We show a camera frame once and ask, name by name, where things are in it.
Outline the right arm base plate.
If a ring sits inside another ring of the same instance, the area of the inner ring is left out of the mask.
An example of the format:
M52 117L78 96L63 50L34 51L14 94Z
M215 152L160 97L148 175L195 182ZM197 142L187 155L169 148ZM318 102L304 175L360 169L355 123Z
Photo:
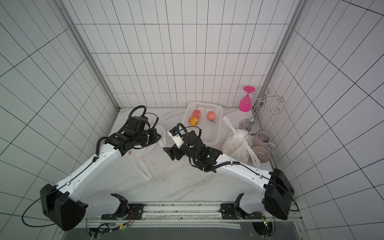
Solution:
M235 204L221 204L219 212L223 220L261 220L263 217L256 212L247 214L239 207L234 207Z

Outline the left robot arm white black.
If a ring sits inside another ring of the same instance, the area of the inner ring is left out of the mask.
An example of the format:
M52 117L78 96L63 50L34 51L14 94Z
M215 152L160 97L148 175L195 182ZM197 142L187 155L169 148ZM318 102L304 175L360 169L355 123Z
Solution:
M142 165L143 156L160 142L164 131L157 123L150 124L146 106L132 109L124 125L109 137L98 139L96 152L72 174L56 185L46 184L40 190L40 202L45 217L64 231L82 220L97 216L125 219L130 212L128 200L118 193L105 193L98 200L84 197L89 186L110 165L121 157Z

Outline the white printed plastic bag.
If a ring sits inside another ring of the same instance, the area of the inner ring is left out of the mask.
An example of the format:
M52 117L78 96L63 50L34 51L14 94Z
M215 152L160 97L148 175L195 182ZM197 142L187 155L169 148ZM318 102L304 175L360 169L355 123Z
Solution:
M231 129L222 146L222 152L232 159L247 164L251 159L254 166L260 167L260 160L248 143L249 133L246 130L235 129L228 117L223 117L223 122Z

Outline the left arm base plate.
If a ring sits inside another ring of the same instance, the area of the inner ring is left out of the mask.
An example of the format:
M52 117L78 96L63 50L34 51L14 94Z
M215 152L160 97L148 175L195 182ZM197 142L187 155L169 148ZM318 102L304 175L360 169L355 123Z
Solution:
M143 215L144 204L122 204L114 214L102 215L102 220L140 220Z

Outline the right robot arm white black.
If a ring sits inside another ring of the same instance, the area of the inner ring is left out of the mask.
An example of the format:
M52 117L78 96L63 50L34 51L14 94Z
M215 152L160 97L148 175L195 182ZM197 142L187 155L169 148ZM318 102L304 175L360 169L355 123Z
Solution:
M243 164L222 151L207 147L195 131L178 123L169 130L168 135L174 145L163 150L171 160L188 157L190 165L205 173L229 175L252 186L252 194L240 193L234 202L234 212L240 219L267 211L273 217L287 220L294 202L294 189L285 174L278 169L269 172Z

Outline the white basket perforated plastic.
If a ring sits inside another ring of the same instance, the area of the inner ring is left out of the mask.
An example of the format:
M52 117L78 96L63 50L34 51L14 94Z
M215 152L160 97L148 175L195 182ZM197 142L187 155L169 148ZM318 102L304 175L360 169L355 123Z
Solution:
M193 117L194 111L200 111L201 116L197 126L189 128L189 119ZM207 118L207 114L213 112L216 118L211 121ZM218 105L203 103L203 102L189 102L186 112L184 114L182 124L189 130L199 131L202 130L201 139L207 146L216 145L219 142L219 136L222 126L223 108Z

